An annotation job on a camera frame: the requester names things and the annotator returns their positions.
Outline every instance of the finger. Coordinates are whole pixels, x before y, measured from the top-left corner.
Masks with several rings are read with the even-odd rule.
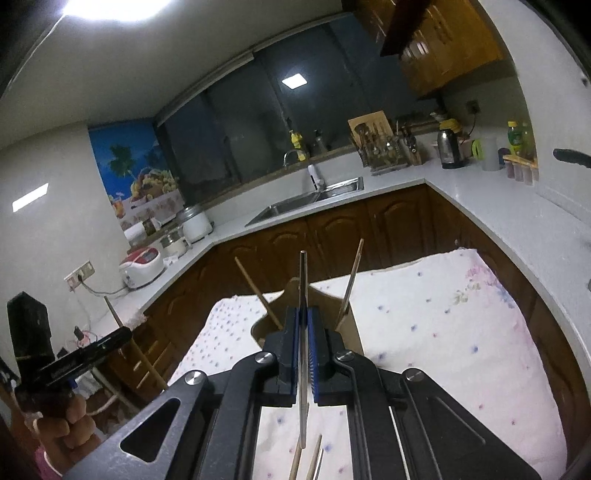
[[[53,440],[65,437],[70,433],[70,426],[64,419],[55,419],[53,417],[43,417],[33,422],[33,429],[37,437],[44,440]]]
[[[80,394],[74,395],[66,410],[66,420],[70,423],[76,423],[86,415],[86,400]]]
[[[80,462],[86,455],[100,445],[100,438],[93,434],[86,443],[80,445],[69,453],[70,460],[74,463]]]
[[[70,433],[64,437],[64,443],[70,449],[79,447],[86,443],[95,432],[95,421],[92,417],[85,415],[74,425],[70,425]]]

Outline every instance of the dark window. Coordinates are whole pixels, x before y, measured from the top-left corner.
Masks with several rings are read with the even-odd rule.
[[[330,27],[288,37],[263,50],[261,56],[285,110],[306,143],[314,141],[317,129],[332,148],[350,143],[347,120],[371,110]],[[307,83],[291,89],[282,82],[296,74]]]
[[[258,61],[227,75],[207,90],[229,139],[242,182],[278,170],[291,148],[288,131],[267,73]]]
[[[296,74],[304,85],[283,83]],[[257,52],[181,107],[158,136],[186,201],[204,202],[281,169],[293,147],[288,118],[314,156],[317,130],[334,149],[350,144],[350,118],[384,110],[395,119],[434,106],[417,102],[398,59],[380,57],[351,16]]]
[[[240,184],[228,139],[205,95],[184,105],[164,128],[173,153],[169,162],[187,203],[202,202]]]

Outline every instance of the hand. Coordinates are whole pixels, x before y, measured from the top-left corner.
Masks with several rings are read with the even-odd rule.
[[[35,420],[33,428],[51,465],[62,474],[100,445],[95,421],[86,414],[81,395],[72,398],[65,419],[43,417]]]

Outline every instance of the kitchen counter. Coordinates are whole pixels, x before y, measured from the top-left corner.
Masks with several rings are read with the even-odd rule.
[[[378,177],[364,175],[364,190],[308,205],[245,227],[260,208],[221,225],[154,282],[115,302],[124,322],[148,308],[172,283],[214,245],[311,213],[356,200],[426,183],[451,201],[487,233],[537,290],[562,328],[591,392],[591,228],[535,193],[533,187],[483,172],[479,165],[443,170],[431,160]],[[111,314],[93,325],[97,335],[116,328]]]

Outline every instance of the yellow bottle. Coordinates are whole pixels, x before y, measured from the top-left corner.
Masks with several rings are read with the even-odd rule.
[[[304,137],[302,137],[298,132],[294,132],[293,130],[290,130],[290,135],[291,135],[291,143],[294,146],[294,148],[298,148],[299,150],[302,150],[301,141],[304,139]],[[298,152],[297,158],[300,161],[304,161],[306,159],[306,155],[303,152]]]

